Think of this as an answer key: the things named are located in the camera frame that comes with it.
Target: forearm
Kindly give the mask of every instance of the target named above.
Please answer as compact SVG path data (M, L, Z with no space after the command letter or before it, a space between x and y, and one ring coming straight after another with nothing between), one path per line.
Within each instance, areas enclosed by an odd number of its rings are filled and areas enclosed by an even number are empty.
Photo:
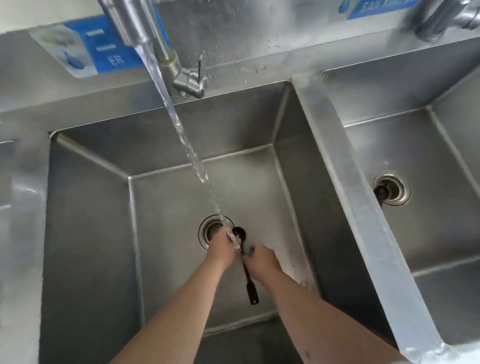
M405 358L351 317L285 273L269 273L265 286L304 363L387 364Z
M222 273L203 262L111 364L193 363Z

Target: wet hand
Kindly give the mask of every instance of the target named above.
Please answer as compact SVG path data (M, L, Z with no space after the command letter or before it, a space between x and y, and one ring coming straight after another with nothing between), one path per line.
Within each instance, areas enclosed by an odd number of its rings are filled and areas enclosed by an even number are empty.
M222 271L232 265L240 256L239 249L228 238L227 228L221 228L208 243L208 252L205 262L218 265Z
M272 275L282 272L282 267L275 252L263 244L251 246L249 254L243 257L243 262L251 276L265 287L267 287L268 280Z

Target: faucet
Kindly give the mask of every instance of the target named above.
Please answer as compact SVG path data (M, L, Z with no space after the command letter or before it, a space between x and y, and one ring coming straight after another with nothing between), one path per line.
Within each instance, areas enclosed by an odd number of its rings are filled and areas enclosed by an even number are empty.
M417 38L431 42L443 35L448 27L476 29L480 25L480 5L471 0L444 0L435 12L415 30Z
M207 77L198 69L183 68L171 47L161 20L151 0L98 0L104 13L115 25L122 42L129 47L151 43L160 65L168 92L174 98L192 95L202 98Z

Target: water splash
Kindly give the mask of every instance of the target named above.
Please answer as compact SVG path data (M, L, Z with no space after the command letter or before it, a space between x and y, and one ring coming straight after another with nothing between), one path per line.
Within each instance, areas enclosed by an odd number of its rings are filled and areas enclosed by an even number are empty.
M212 186L210 184L210 181L208 180L208 174L205 169L205 166L200 160L200 158L198 158L197 153L195 153L195 151L193 150L193 147L187 138L185 129L183 128L183 125L180 121L177 111L173 106L172 99L170 98L170 95L167 90L167 86L165 85L165 81L163 80L162 72L160 71L160 66L158 65L158 61L156 59L155 52L153 50L152 45L150 43L141 43L135 47L135 50L137 51L138 55L142 59L145 67L148 70L148 73L150 74L150 77L152 77L152 80L155 83L155 86L158 92L160 93L160 96L163 99L163 102L165 104L165 109L167 110L170 116L170 119L172 120L173 126L175 127L175 130L177 131L177 134L183 145L183 148L187 153L188 160L192 164L193 169L197 173L198 178L200 179L200 181L202 181L202 183L206 187L208 191L209 200L214 206L216 213L219 215L223 226L228 228L228 235L230 239L235 243L235 247L239 249L240 245L235 235L231 231L232 226L230 225L229 221L225 218L225 216L222 214L222 211L216 202L215 196L212 192Z

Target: sink drain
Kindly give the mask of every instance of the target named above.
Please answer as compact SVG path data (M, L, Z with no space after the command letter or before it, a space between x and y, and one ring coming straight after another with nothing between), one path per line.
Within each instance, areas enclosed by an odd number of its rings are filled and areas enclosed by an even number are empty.
M400 206L408 202L412 196L410 186L397 172L386 170L375 177L373 189L384 186L388 190L388 197L383 201L387 205Z
M231 227L235 226L232 220L226 216L225 218ZM212 240L216 232L222 228L222 226L223 224L219 215L209 216L200 224L200 227L198 228L198 241L205 250L208 250L208 243L210 240Z

